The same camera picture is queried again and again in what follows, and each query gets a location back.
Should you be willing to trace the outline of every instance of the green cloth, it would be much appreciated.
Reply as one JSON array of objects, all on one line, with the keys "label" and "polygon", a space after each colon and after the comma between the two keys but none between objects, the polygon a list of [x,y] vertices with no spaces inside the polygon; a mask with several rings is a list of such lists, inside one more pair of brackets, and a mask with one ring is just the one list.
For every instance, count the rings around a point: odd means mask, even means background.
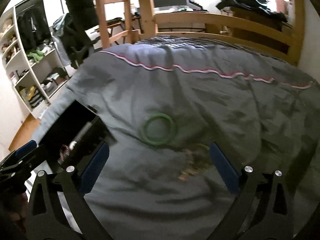
[{"label": "green cloth", "polygon": [[37,49],[31,50],[28,52],[27,58],[28,59],[33,58],[36,63],[39,63],[39,61],[44,58],[44,53],[42,51],[37,50]]}]

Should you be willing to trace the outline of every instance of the gray bedsheet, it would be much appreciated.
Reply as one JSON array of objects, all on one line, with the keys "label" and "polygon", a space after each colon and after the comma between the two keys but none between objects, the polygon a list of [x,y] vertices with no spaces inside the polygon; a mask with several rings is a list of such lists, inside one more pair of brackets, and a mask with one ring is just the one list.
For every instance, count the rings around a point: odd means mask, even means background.
[{"label": "gray bedsheet", "polygon": [[[318,83],[240,47],[153,41],[89,57],[33,139],[39,142],[75,99],[98,110],[117,143],[85,199],[115,240],[206,239],[213,231],[234,196],[214,168],[210,185],[202,174],[178,179],[188,160],[181,150],[192,143],[215,141],[241,163],[267,171],[285,171],[297,156],[314,155],[295,196],[295,230],[301,228],[320,196]],[[154,113],[177,124],[166,147],[141,140],[141,126]]]}]

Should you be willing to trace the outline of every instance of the wooden post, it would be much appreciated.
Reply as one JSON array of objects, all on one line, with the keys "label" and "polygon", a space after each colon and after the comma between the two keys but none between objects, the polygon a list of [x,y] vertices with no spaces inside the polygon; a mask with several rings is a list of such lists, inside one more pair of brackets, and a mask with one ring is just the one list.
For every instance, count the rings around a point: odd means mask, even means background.
[{"label": "wooden post", "polygon": [[130,0],[125,0],[124,1],[124,24],[125,24],[125,29],[128,32],[128,35],[127,35],[127,43],[132,43],[132,33],[131,33],[131,30],[132,30],[132,15],[131,15],[131,8],[130,8]]},{"label": "wooden post", "polygon": [[305,10],[304,0],[291,0],[294,10],[294,22],[292,24],[293,44],[288,50],[288,61],[297,66],[300,60],[304,40]]},{"label": "wooden post", "polygon": [[153,0],[139,0],[142,26],[144,30],[144,38],[152,38],[156,36],[158,27],[154,19]]},{"label": "wooden post", "polygon": [[102,48],[110,47],[109,33],[106,21],[106,12],[104,9],[104,0],[96,0],[96,12],[99,20],[99,31],[102,42]]}]

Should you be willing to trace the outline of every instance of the wooden ladder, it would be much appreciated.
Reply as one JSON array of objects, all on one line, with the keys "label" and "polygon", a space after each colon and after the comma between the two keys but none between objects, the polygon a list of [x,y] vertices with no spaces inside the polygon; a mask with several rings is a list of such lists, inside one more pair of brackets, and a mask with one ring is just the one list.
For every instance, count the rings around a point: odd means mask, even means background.
[{"label": "wooden ladder", "polygon": [[[117,3],[117,2],[124,3],[125,30],[112,37],[109,37],[108,24],[106,21],[106,12],[104,9],[104,5],[109,3]],[[131,8],[130,8],[130,0],[96,0],[96,13],[99,20],[100,38],[101,38],[103,49],[110,47],[111,43],[119,40],[121,37],[126,37],[127,43],[133,43],[132,15],[131,15]]]}]

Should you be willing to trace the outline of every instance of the bed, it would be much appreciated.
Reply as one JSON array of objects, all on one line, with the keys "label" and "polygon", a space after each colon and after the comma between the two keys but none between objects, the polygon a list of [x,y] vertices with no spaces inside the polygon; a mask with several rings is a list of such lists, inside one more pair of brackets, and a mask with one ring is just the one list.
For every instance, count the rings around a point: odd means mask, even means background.
[{"label": "bed", "polygon": [[[114,1],[97,0],[98,16],[104,10],[100,5]],[[130,0],[119,1],[128,13]],[[85,199],[114,239],[209,236],[235,196],[213,165],[181,180],[195,145],[201,145],[197,151],[203,152],[217,142],[242,164],[266,171],[287,170],[300,158],[312,159],[302,181],[294,182],[298,187],[294,230],[298,232],[320,197],[319,84],[292,65],[299,59],[303,37],[299,18],[292,37],[249,24],[257,33],[266,31],[266,36],[290,44],[284,55],[223,35],[157,33],[157,23],[177,18],[174,13],[154,17],[150,1],[140,0],[144,34],[126,24],[124,32],[105,36],[105,20],[100,21],[105,49],[85,60],[32,139],[39,142],[75,99],[98,111],[116,143],[110,146],[110,158]],[[179,16],[195,20],[188,13]],[[201,22],[230,20],[197,17]],[[247,28],[244,20],[231,18],[227,25]],[[135,44],[110,47],[123,36]],[[141,136],[141,127],[146,118],[159,113],[170,116],[177,131],[165,145],[153,146]],[[156,134],[166,133],[163,127],[154,129]]]}]

